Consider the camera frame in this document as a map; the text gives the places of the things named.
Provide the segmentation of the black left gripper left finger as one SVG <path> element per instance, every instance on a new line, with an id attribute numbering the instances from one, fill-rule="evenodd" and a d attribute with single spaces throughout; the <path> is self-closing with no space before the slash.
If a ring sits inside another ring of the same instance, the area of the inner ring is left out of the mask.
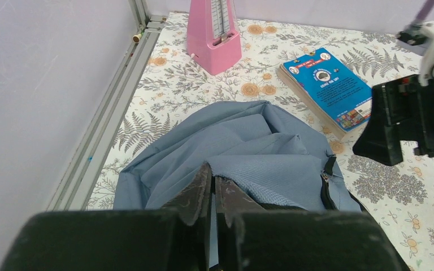
<path id="1" fill-rule="evenodd" d="M 209 270 L 211 168 L 159 209 L 31 217 L 0 270 Z"/>

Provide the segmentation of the blue round package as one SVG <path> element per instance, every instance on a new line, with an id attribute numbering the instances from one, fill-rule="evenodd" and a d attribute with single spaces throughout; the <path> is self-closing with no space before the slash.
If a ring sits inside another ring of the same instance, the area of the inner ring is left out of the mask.
<path id="1" fill-rule="evenodd" d="M 371 88 L 324 48 L 280 64 L 276 74 L 338 139 L 370 118 Z"/>

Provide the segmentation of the blue student backpack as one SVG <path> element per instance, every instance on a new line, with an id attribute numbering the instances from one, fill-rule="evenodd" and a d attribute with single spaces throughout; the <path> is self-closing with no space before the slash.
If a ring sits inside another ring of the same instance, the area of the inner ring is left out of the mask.
<path id="1" fill-rule="evenodd" d="M 220 268 L 215 178 L 254 201 L 318 212 L 361 212 L 326 139 L 268 102 L 218 102 L 160 137 L 120 173 L 115 209 L 159 209 L 211 168 L 210 269 Z"/>

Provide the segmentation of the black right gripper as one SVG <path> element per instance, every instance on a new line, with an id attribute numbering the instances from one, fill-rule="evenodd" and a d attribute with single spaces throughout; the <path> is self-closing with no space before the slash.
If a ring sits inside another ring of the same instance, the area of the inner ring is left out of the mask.
<path id="1" fill-rule="evenodd" d="M 415 141 L 417 155 L 434 157 L 434 78 L 427 86 L 418 75 L 378 84 L 371 98 L 371 116 L 354 155 L 394 166 L 403 162 L 401 141 Z"/>

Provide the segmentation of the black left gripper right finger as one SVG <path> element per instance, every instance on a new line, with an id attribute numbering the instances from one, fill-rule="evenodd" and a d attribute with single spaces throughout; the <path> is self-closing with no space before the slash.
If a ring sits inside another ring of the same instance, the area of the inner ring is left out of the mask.
<path id="1" fill-rule="evenodd" d="M 254 201 L 215 178 L 222 270 L 408 270 L 366 211 L 306 211 Z"/>

